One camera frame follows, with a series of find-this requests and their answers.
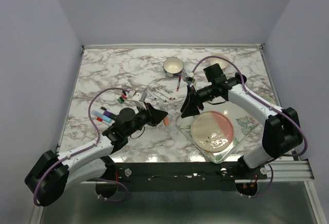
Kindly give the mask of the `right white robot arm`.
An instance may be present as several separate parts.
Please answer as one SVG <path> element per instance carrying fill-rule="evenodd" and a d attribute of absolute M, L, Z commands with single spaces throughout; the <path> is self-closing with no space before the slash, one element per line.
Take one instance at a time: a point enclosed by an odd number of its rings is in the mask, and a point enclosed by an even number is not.
<path fill-rule="evenodd" d="M 241 72 L 227 78 L 218 64 L 204 68 L 208 86 L 199 90 L 193 84 L 187 87 L 187 96 L 180 109 L 181 117 L 199 115 L 204 103 L 221 97 L 251 114 L 263 125 L 262 144 L 239 159 L 237 174 L 244 179 L 255 173 L 255 167 L 277 159 L 301 143 L 305 143 L 297 112 L 272 105 L 245 85 Z"/>

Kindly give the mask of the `orange highlighter clear cap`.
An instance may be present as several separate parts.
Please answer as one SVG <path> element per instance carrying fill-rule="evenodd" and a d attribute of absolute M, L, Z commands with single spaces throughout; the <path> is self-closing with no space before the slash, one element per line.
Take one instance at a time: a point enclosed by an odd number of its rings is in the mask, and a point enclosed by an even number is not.
<path fill-rule="evenodd" d="M 159 105 L 159 109 L 160 109 L 161 111 L 166 111 L 166 109 L 165 109 L 165 104 L 164 104 L 164 102 L 163 102 L 162 100 L 159 101 L 159 104 L 158 104 L 158 105 Z M 165 126 L 168 126 L 168 125 L 170 124 L 168 116 L 166 116 L 166 117 L 163 119 L 163 123 L 164 123 Z"/>

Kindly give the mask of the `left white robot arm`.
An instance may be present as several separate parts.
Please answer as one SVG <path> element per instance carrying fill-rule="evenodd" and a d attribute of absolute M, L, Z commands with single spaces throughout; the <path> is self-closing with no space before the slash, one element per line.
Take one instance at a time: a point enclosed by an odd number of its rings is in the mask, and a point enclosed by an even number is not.
<path fill-rule="evenodd" d="M 136 113 L 131 108 L 112 114 L 113 124 L 104 132 L 98 132 L 93 141 L 64 153 L 44 152 L 27 174 L 24 183 L 33 193 L 35 206 L 48 206 L 64 193 L 69 183 L 82 182 L 74 173 L 95 160 L 121 150 L 128 137 L 146 125 L 156 127 L 166 118 L 166 111 L 154 108 L 150 103 Z"/>

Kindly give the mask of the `white pen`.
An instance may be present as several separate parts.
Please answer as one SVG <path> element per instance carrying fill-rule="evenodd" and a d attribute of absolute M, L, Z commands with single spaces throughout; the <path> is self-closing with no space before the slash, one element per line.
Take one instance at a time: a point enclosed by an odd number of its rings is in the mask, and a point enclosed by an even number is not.
<path fill-rule="evenodd" d="M 157 96 L 155 94 L 153 94 L 149 89 L 146 89 L 146 91 L 150 94 L 150 96 L 156 100 L 157 99 Z"/>

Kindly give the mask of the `black capped white marker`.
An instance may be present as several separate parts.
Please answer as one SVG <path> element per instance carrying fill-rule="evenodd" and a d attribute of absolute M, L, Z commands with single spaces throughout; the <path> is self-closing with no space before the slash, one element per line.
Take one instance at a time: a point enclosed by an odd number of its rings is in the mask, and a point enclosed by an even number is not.
<path fill-rule="evenodd" d="M 160 99 L 162 99 L 164 102 L 167 102 L 167 97 L 164 96 L 159 90 L 155 90 L 156 94 L 159 96 Z"/>

